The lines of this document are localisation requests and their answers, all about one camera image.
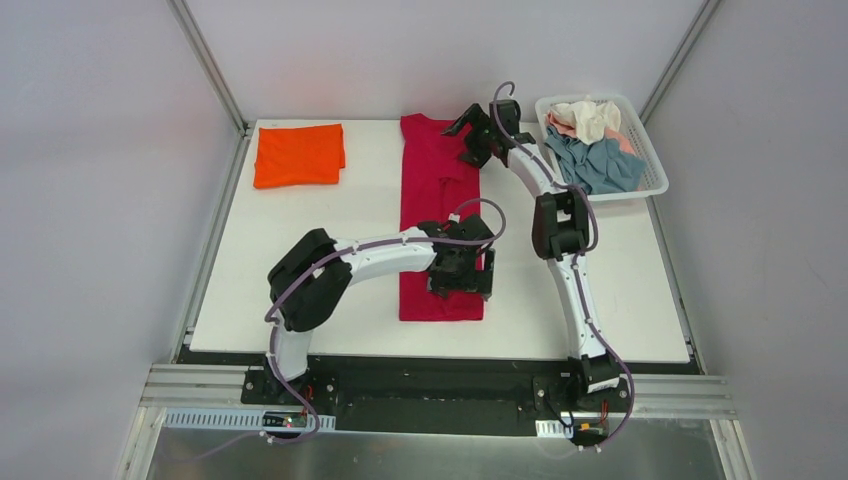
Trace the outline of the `crimson red t shirt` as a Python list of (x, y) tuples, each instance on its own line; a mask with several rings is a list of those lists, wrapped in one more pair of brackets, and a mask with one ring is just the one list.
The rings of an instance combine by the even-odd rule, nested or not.
[[(480, 196), (477, 169), (459, 159), (466, 151), (458, 136), (443, 131), (449, 120), (421, 113), (400, 119), (404, 139), (401, 174), (400, 228), (424, 221), (445, 221), (460, 204)], [(484, 301), (471, 293), (442, 298), (427, 291), (424, 272), (399, 276), (399, 319), (407, 322), (480, 321)]]

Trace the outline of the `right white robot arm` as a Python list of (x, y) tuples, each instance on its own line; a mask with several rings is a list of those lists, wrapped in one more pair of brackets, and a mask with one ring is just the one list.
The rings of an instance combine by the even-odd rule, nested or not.
[(619, 386), (622, 375), (618, 357), (602, 338), (589, 288), (586, 254), (596, 245), (597, 225), (585, 194), (557, 179), (535, 138), (520, 130), (519, 115), (514, 100), (494, 100), (488, 112), (475, 103), (441, 134), (460, 137), (465, 149), (459, 159), (475, 168), (500, 160), (533, 197), (531, 244), (556, 285), (568, 327), (568, 361), (576, 369), (568, 397), (590, 410)]

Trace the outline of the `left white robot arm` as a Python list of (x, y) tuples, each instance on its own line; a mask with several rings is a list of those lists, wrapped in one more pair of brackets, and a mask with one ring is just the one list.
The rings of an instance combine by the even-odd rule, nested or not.
[(307, 232), (268, 274), (269, 394), (286, 405), (303, 396), (312, 334), (358, 283), (400, 275), (402, 312), (452, 301), (480, 317), (493, 288), (492, 246), (501, 234), (477, 214), (362, 241), (334, 239), (323, 228)]

